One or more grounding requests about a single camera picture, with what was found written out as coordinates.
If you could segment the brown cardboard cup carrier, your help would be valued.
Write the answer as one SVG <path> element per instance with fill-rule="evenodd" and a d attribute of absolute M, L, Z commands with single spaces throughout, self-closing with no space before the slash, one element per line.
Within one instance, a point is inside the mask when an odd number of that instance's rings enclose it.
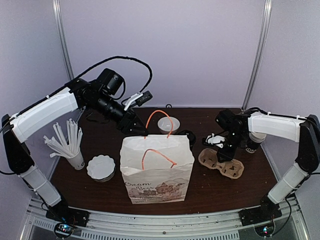
<path fill-rule="evenodd" d="M 205 148 L 200 152 L 198 162 L 210 170 L 219 170 L 223 176 L 233 180 L 240 178 L 245 170 L 243 163 L 237 159 L 219 162 L 217 151 L 211 148 Z"/>

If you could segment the black lidded coffee cup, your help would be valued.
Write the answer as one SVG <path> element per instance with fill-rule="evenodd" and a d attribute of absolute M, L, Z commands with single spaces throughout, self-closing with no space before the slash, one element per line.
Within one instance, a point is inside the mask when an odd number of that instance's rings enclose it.
<path fill-rule="evenodd" d="M 190 148 L 190 150 L 193 149 L 193 146 L 195 145 L 197 138 L 196 138 L 196 135 L 192 131 L 182 130 L 182 131 L 178 132 L 177 135 L 187 136 L 187 138 L 189 140 L 189 148 Z"/>

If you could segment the white paper takeout bag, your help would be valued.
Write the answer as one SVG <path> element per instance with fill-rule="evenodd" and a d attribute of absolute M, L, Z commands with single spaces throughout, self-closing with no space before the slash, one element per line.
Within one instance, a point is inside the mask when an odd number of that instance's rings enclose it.
<path fill-rule="evenodd" d="M 134 205 L 185 200 L 195 158 L 186 135 L 128 136 L 120 149 L 120 171 Z"/>

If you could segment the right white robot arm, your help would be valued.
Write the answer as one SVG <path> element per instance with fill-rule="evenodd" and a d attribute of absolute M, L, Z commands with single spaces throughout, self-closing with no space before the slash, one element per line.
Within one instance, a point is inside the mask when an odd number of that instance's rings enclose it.
<path fill-rule="evenodd" d="M 230 162 L 236 149 L 250 134 L 265 134 L 299 144 L 293 166 L 264 196 L 256 210 L 259 220 L 268 220 L 276 205 L 301 185 L 320 165 L 320 122 L 316 115 L 286 116 L 252 107 L 238 114 L 229 109 L 219 112 L 215 121 L 227 132 L 222 148 L 217 151 L 220 163 Z"/>

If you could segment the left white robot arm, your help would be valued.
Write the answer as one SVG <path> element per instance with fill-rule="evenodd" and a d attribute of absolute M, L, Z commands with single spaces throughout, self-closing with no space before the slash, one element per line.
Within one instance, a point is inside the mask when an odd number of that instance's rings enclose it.
<path fill-rule="evenodd" d="M 123 83 L 124 79 L 119 74 L 106 68 L 95 80 L 72 80 L 25 110 L 13 116 L 6 114 L 1 119 L 10 170 L 21 176 L 52 207 L 53 215 L 61 222 L 69 221 L 72 211 L 58 190 L 38 169 L 25 141 L 57 118 L 83 107 L 98 111 L 105 118 L 116 122 L 116 128 L 125 135 L 147 136 L 147 128 L 132 107 L 143 105 L 153 96 L 149 91 L 138 92 L 122 105 L 112 96 Z"/>

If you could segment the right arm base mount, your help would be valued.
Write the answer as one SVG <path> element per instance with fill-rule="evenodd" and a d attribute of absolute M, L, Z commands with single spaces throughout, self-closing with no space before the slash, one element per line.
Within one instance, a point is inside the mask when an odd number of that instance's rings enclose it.
<path fill-rule="evenodd" d="M 282 216 L 280 209 L 272 213 L 263 213 L 262 207 L 244 208 L 238 212 L 242 226 L 256 225 Z"/>

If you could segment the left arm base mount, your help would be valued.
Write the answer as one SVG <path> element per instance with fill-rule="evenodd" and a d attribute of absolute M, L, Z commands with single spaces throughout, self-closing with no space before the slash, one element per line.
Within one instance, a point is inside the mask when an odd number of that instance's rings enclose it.
<path fill-rule="evenodd" d="M 45 216 L 48 219 L 65 223 L 71 226 L 86 227 L 90 213 L 86 210 L 80 210 L 65 206 L 50 206 L 46 211 Z"/>

